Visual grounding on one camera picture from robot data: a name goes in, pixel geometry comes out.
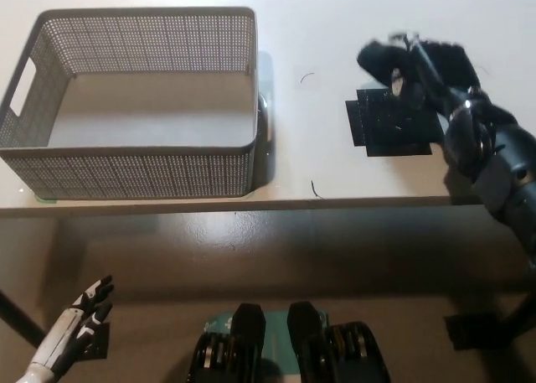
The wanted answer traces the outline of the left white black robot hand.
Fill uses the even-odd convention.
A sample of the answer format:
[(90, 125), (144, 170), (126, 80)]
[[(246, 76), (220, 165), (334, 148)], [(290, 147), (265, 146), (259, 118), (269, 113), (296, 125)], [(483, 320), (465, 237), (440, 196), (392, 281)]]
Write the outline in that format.
[(107, 298), (113, 290), (111, 275), (86, 288), (56, 319), (18, 380), (58, 382), (98, 339), (107, 338), (112, 310)]

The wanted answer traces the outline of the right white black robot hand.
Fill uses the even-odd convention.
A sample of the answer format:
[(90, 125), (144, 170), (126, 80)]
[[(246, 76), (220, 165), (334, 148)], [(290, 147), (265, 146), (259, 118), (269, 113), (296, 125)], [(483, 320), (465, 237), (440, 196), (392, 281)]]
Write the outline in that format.
[(404, 32), (390, 34), (388, 41), (405, 49), (408, 64), (402, 73), (442, 114), (459, 106), (469, 90), (481, 87), (475, 67), (457, 43), (421, 39), (417, 33)]

